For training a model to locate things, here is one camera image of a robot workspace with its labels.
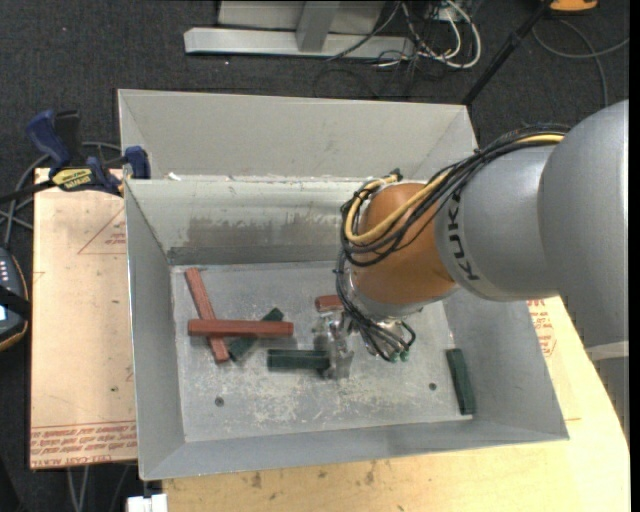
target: black carpet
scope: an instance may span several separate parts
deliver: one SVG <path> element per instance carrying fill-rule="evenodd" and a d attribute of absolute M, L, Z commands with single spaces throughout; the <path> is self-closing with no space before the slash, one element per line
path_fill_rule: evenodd
<path fill-rule="evenodd" d="M 628 36 L 629 4 L 602 0 L 588 16 L 570 21 L 596 49 L 607 48 Z M 481 2 L 475 17 L 483 43 L 479 64 L 448 73 L 427 66 L 412 76 L 404 67 L 380 71 L 349 60 L 187 57 L 183 33 L 213 24 L 215 2 L 0 0 L 0 196 L 12 190 L 22 171 L 40 156 L 24 130 L 42 110 L 78 109 L 84 140 L 117 144 L 119 88 L 459 103 L 509 33 L 536 6 L 536 0 Z M 406 32 L 402 16 L 388 32 Z M 588 51 L 557 20 L 541 20 L 538 33 L 559 50 Z M 601 62 L 609 103 L 628 98 L 629 47 L 602 56 Z M 593 59 L 560 58 L 529 36 L 478 96 L 472 119 L 484 145 L 523 123 L 573 126 L 602 107 L 603 89 Z M 28 209 L 21 213 L 25 220 L 31 216 Z M 30 276 L 32 234 L 14 226 L 10 248 Z M 32 472 L 27 466 L 29 344 L 27 338 L 0 353 L 0 473 L 4 465 L 8 475 L 0 474 L 0 511 L 13 512 L 16 497 L 33 512 L 69 511 L 65 472 Z M 87 510 L 108 509 L 122 472 L 119 465 L 92 468 Z M 123 495 L 142 492 L 135 473 L 126 475 Z M 81 474 L 75 479 L 79 487 Z"/>

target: yellow cable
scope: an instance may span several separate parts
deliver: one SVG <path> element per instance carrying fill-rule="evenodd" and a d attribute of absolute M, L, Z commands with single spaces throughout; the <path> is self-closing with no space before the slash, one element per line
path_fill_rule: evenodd
<path fill-rule="evenodd" d="M 562 139 L 564 138 L 563 135 L 557 135 L 555 133 L 545 133 L 545 134 L 539 134 L 539 135 L 530 135 L 528 137 L 525 137 L 523 139 L 520 139 L 518 141 L 516 141 L 517 144 L 521 144 L 521 143 L 527 143 L 527 142 L 552 142 L 552 143 L 558 143 L 560 142 Z M 351 208 L 349 208 L 349 212 L 347 213 L 347 219 L 345 222 L 345 236 L 347 238 L 347 240 L 349 240 L 352 243 L 355 244 L 366 244 L 366 243 L 370 243 L 372 241 L 377 240 L 380 236 L 382 236 L 398 219 L 400 219 L 400 217 L 402 217 L 409 208 L 411 208 L 414 204 L 416 204 L 417 202 L 421 201 L 422 199 L 424 199 L 425 197 L 427 197 L 431 191 L 437 187 L 442 180 L 444 180 L 449 173 L 444 173 L 440 176 L 438 176 L 438 178 L 436 178 L 435 180 L 433 180 L 430 183 L 427 183 L 427 185 L 425 185 L 424 188 L 420 189 L 416 194 L 413 195 L 413 197 L 411 197 L 406 203 L 404 203 L 403 205 L 399 206 L 394 212 L 392 212 L 391 214 L 389 214 L 382 222 L 380 222 L 379 224 L 377 224 L 376 226 L 374 226 L 373 228 L 371 228 L 369 231 L 367 231 L 366 233 L 362 233 L 360 235 L 356 235 L 353 233 L 353 219 L 356 215 L 356 212 L 358 211 L 358 209 L 360 208 L 360 206 L 362 205 L 362 203 L 364 202 L 364 199 L 362 198 L 362 193 L 367 191 L 367 192 L 372 192 L 375 189 L 379 188 L 382 185 L 385 184 L 390 184 L 390 183 L 394 183 L 397 180 L 397 176 L 395 174 L 392 174 L 390 176 L 387 176 L 386 178 L 380 178 L 374 182 L 369 183 L 369 185 L 367 185 L 361 192 L 360 194 L 358 194 L 358 196 L 356 197 L 356 199 L 353 201 L 353 204 L 351 205 Z"/>
<path fill-rule="evenodd" d="M 544 133 L 540 135 L 530 135 L 524 139 L 517 141 L 518 144 L 524 142 L 555 142 L 558 143 L 564 138 L 564 135 L 557 135 L 555 133 Z"/>
<path fill-rule="evenodd" d="M 420 189 L 416 192 L 413 197 L 411 197 L 406 203 L 399 206 L 394 212 L 389 214 L 380 224 L 377 224 L 373 228 L 371 228 L 366 233 L 362 233 L 360 235 L 355 235 L 351 226 L 353 225 L 353 218 L 355 217 L 356 211 L 360 208 L 362 204 L 362 199 L 358 196 L 358 198 L 353 202 L 351 208 L 349 209 L 349 213 L 347 214 L 347 220 L 345 225 L 345 236 L 350 242 L 353 243 L 368 243 L 379 238 L 383 233 L 389 229 L 394 222 L 396 222 L 400 217 L 402 217 L 409 208 L 411 208 L 414 204 L 421 201 L 425 197 L 427 197 L 431 191 L 437 187 L 442 180 L 444 180 L 448 176 L 447 173 L 438 176 L 435 180 L 428 183 L 424 188 Z M 382 183 L 376 182 L 371 185 L 375 185 L 375 188 L 382 185 Z"/>

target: black power supply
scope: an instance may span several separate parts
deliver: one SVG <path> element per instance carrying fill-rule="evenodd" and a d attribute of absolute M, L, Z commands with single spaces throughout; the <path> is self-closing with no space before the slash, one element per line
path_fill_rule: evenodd
<path fill-rule="evenodd" d="M 9 251 L 0 247 L 0 351 L 27 332 L 30 309 L 22 271 Z"/>

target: cardboard sheet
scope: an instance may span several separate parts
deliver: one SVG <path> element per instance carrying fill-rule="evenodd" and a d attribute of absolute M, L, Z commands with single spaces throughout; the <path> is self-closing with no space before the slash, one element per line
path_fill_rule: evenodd
<path fill-rule="evenodd" d="M 30 467 L 135 460 L 123 200 L 47 190 L 34 225 Z"/>

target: red wooden stick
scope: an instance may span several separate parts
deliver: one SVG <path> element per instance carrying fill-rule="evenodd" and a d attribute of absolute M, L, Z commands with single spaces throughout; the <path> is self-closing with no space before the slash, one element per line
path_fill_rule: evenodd
<path fill-rule="evenodd" d="M 326 313 L 327 311 L 342 311 L 344 306 L 337 295 L 321 295 L 316 297 L 316 311 Z"/>
<path fill-rule="evenodd" d="M 203 320 L 215 320 L 216 314 L 207 295 L 207 289 L 204 287 L 200 271 L 197 268 L 189 268 L 184 273 L 187 279 L 189 291 L 193 297 L 193 302 L 198 310 L 198 316 Z M 213 352 L 213 360 L 216 364 L 224 363 L 229 360 L 229 351 L 227 345 L 221 336 L 207 336 L 207 341 Z"/>
<path fill-rule="evenodd" d="M 291 322 L 254 320 L 189 320 L 190 336 L 250 336 L 287 338 L 293 334 Z"/>

